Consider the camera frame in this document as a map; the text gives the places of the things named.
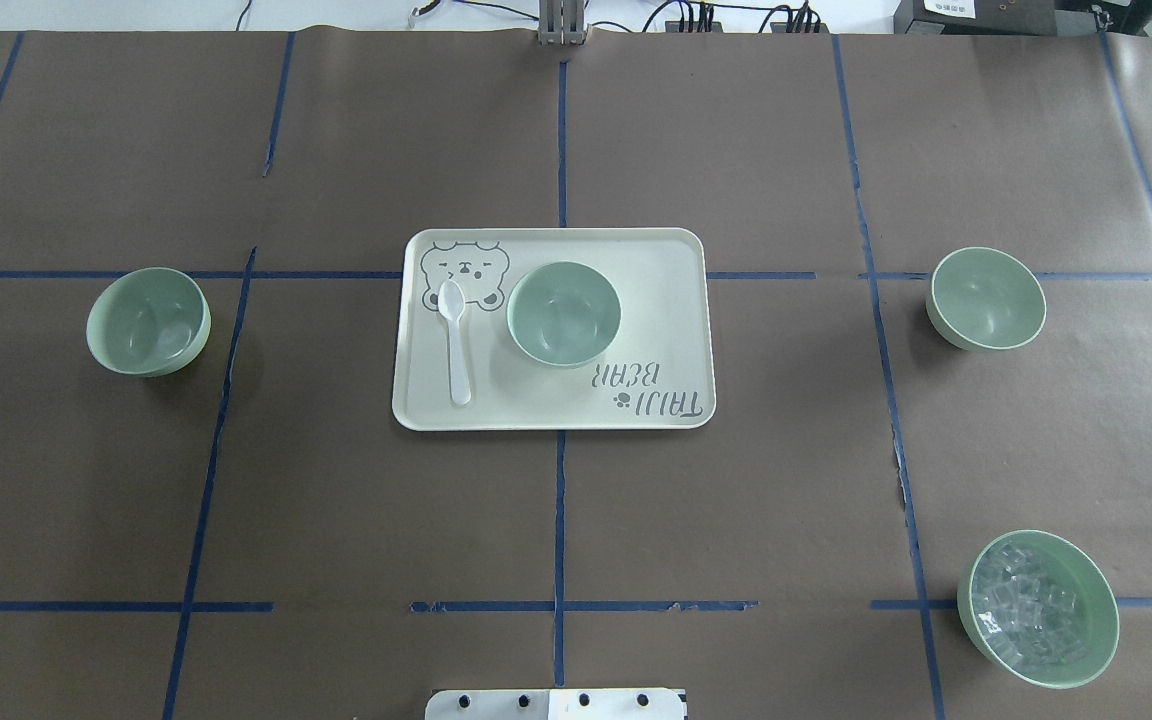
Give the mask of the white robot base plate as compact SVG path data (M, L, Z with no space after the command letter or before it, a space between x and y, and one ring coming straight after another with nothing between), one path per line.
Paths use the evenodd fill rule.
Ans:
M685 692L664 687L448 689L425 719L687 719Z

